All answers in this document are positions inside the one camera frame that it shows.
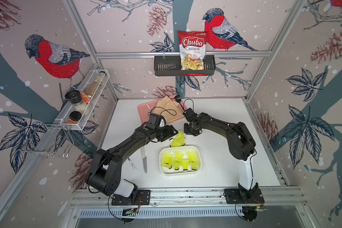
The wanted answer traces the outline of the yellow shuttlecock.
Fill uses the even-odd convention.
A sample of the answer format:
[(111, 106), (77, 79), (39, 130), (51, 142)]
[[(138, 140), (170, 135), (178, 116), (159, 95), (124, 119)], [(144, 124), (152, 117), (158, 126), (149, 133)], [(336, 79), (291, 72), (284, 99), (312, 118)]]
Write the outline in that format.
[(163, 154), (161, 159), (161, 166), (167, 169), (171, 169), (173, 167), (173, 155)]

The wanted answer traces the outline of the yellow shuttlecock four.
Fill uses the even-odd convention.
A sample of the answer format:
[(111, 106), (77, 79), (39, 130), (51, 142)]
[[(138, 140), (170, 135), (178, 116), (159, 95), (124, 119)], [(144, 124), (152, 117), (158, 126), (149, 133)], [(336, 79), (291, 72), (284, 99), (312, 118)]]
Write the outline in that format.
[(180, 152), (180, 151), (176, 151), (174, 153), (174, 160), (179, 160), (181, 162), (181, 160), (184, 157), (184, 153)]

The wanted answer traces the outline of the yellow shuttlecock five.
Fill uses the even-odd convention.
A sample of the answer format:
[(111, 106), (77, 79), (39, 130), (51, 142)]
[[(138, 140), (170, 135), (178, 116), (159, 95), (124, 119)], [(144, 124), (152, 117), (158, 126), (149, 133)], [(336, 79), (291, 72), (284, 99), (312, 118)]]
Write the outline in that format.
[(174, 168), (175, 171), (179, 171), (180, 170), (180, 161), (179, 160), (172, 160), (172, 166)]

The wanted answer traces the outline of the yellow shuttlecock two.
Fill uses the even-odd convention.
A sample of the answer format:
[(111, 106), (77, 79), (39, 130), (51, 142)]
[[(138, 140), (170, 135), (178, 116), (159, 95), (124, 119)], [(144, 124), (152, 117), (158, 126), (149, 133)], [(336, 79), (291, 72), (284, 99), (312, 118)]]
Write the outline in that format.
[(193, 171), (196, 171), (200, 164), (200, 158), (197, 152), (187, 152), (189, 166)]

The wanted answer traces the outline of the yellow shuttlecock three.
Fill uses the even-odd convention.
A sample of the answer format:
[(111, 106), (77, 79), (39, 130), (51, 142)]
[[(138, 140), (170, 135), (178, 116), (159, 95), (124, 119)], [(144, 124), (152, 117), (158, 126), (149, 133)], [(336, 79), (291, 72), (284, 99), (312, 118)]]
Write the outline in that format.
[(183, 171), (188, 171), (189, 170), (189, 165), (190, 165), (189, 159), (182, 159), (181, 160), (181, 167), (182, 167)]

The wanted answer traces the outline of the white storage box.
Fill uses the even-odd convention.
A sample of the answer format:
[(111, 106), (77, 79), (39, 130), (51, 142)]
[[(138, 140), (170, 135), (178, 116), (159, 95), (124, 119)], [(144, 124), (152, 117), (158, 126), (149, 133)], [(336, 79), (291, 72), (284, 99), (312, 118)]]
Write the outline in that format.
[(194, 174), (202, 168), (200, 152), (192, 145), (164, 148), (159, 159), (160, 171), (166, 176)]

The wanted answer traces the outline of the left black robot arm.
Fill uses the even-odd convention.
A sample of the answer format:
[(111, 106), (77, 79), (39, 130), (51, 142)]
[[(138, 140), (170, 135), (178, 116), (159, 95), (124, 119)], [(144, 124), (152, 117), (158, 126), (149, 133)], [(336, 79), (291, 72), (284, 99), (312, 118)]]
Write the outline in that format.
[(162, 115), (151, 114), (126, 140), (110, 149), (99, 149), (93, 156), (85, 183), (106, 196), (113, 194), (132, 198), (137, 186), (122, 178), (122, 166), (128, 158), (150, 142), (164, 142), (178, 131), (167, 125)]

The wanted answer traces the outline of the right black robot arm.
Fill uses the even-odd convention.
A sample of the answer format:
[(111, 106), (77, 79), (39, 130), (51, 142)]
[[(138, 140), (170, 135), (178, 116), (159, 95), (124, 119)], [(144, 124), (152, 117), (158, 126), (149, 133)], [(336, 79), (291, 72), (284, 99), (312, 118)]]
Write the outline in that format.
[(243, 122), (228, 123), (211, 117), (206, 113), (195, 113), (191, 108), (183, 112), (188, 121), (184, 124), (184, 133), (198, 136), (202, 130), (209, 130), (227, 139), (229, 152), (239, 160), (239, 198), (246, 201), (256, 193), (258, 184), (254, 178), (252, 160), (257, 154), (256, 142)]

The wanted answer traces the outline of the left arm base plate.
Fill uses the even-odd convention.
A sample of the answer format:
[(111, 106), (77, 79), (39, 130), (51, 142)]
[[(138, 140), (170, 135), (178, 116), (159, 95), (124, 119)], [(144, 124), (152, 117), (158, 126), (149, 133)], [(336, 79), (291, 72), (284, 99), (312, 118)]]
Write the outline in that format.
[(149, 205), (150, 204), (150, 190), (136, 190), (131, 193), (129, 197), (114, 194), (112, 197), (112, 206), (128, 206), (128, 205)]

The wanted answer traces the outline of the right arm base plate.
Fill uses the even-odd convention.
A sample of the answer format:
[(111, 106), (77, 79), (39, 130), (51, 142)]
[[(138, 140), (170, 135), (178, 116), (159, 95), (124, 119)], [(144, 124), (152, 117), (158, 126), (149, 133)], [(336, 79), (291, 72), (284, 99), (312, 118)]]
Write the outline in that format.
[(264, 204), (265, 200), (259, 188), (245, 191), (240, 189), (224, 189), (223, 196), (227, 204)]

